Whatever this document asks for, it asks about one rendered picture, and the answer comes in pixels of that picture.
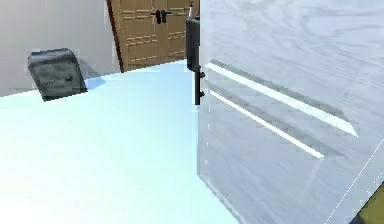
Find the grey fridge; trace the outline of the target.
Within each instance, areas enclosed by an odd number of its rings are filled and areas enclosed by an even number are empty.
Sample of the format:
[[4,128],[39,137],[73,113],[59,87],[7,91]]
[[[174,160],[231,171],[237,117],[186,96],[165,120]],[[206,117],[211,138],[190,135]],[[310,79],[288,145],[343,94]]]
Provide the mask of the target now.
[[384,224],[384,0],[200,0],[197,171],[237,224]]

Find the dark grey bin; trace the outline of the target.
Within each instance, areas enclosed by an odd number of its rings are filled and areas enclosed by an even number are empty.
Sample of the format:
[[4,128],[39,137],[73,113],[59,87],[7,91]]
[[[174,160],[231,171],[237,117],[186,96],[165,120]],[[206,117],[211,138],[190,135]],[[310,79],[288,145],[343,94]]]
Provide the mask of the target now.
[[44,102],[87,91],[78,60],[69,48],[32,52],[28,69]]

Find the brown panelled room door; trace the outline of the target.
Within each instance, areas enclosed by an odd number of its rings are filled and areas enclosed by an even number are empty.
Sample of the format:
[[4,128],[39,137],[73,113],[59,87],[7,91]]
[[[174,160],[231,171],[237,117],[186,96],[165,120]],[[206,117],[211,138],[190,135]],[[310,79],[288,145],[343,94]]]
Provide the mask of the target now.
[[[186,19],[201,0],[106,0],[121,72],[184,60]],[[169,11],[158,24],[153,13]]]

